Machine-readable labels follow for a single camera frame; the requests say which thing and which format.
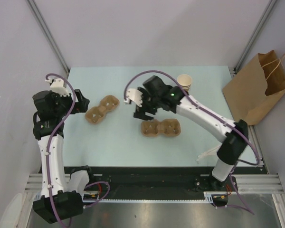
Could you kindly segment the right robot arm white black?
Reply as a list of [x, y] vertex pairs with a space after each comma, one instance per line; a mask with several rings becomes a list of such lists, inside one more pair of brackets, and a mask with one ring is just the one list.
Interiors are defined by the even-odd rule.
[[214, 190], [222, 190], [226, 186], [226, 179], [247, 147], [248, 131], [245, 121], [234, 122], [219, 116], [193, 96], [183, 92], [179, 86], [167, 85], [158, 76], [146, 80], [142, 87], [127, 88], [124, 96], [125, 103], [136, 104], [133, 114], [135, 118], [152, 120], [161, 108], [186, 117], [210, 132], [221, 142], [221, 146], [209, 184]]

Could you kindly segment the brown pulp cup carrier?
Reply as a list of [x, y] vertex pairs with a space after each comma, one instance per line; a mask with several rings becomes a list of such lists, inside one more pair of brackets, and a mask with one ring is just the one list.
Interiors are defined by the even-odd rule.
[[176, 137], [181, 133], [181, 125], [177, 119], [142, 121], [141, 133], [147, 137], [155, 137], [160, 134], [167, 137]]
[[119, 105], [119, 99], [113, 95], [105, 96], [98, 106], [94, 106], [85, 113], [85, 119], [90, 124], [98, 124], [109, 112], [114, 111]]

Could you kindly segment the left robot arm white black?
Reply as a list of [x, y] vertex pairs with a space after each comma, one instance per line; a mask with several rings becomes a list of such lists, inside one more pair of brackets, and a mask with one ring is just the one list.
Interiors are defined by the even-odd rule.
[[33, 134], [41, 153], [42, 187], [41, 198], [34, 201], [33, 209], [49, 224], [83, 213], [84, 189], [95, 186], [95, 177], [88, 174], [88, 166], [73, 170], [66, 181], [63, 165], [64, 124], [63, 117], [87, 111], [89, 100], [79, 89], [74, 102], [70, 95], [61, 96], [50, 90], [33, 95], [37, 109], [33, 116]]

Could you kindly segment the brown paper cup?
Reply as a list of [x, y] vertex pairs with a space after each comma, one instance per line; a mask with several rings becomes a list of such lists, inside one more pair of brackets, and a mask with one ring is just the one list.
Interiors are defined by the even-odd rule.
[[181, 74], [177, 77], [177, 82], [183, 90], [185, 90], [187, 93], [189, 92], [192, 84], [191, 76], [187, 74]]

